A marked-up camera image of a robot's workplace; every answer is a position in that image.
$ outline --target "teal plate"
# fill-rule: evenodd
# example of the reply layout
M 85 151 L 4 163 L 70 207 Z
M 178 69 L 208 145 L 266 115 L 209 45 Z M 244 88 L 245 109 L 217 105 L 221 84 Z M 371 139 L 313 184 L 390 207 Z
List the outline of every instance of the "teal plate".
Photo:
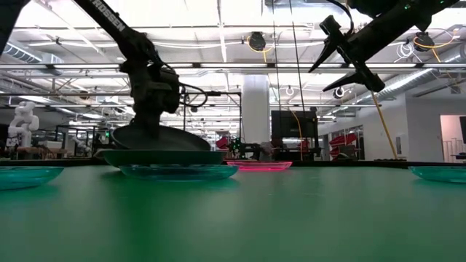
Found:
M 40 186 L 56 178 L 64 167 L 0 167 L 0 191 Z
M 221 164 L 225 152 L 160 151 L 160 150 L 102 150 L 105 161 L 114 167 L 129 164 Z
M 151 164 L 119 167 L 127 176 L 158 181 L 207 181 L 229 178 L 239 167 L 227 165 Z
M 466 167 L 409 167 L 409 169 L 425 180 L 466 183 Z

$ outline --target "white column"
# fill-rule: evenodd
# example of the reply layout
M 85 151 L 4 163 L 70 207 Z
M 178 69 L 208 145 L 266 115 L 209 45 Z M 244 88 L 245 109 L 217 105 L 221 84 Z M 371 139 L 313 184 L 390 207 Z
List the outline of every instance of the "white column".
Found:
M 246 143 L 270 141 L 269 80 L 267 75 L 244 76 L 242 123 L 241 133 Z

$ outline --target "dark green tray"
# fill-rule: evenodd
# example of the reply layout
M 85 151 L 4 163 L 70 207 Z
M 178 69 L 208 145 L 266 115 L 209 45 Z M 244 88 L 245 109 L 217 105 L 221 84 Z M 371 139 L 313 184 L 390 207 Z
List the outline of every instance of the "dark green tray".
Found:
M 107 163 L 114 167 L 129 164 L 221 164 L 224 152 L 214 151 L 158 151 L 158 150 L 102 150 Z

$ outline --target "blue plate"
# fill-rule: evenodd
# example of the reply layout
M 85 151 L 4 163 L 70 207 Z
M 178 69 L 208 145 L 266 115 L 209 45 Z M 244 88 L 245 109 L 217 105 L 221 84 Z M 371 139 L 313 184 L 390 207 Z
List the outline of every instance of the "blue plate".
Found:
M 0 190 L 40 186 L 56 178 L 64 167 L 0 167 Z
M 425 180 L 466 183 L 466 167 L 409 167 L 409 169 Z
M 206 181 L 229 178 L 238 171 L 238 166 L 152 164 L 120 166 L 129 177 L 158 181 Z

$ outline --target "clear plastic plate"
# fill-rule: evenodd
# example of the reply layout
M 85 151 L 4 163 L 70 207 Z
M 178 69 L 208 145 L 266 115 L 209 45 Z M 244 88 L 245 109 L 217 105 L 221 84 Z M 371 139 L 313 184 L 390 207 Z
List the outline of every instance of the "clear plastic plate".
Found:
M 425 180 L 466 183 L 466 167 L 409 167 L 409 169 Z
M 64 167 L 0 167 L 0 190 L 40 186 L 56 178 Z
M 228 161 L 230 166 L 238 166 L 240 171 L 283 171 L 292 162 L 261 162 L 261 161 Z
M 206 181 L 229 178 L 238 167 L 226 165 L 152 164 L 125 165 L 120 170 L 129 177 L 159 181 Z

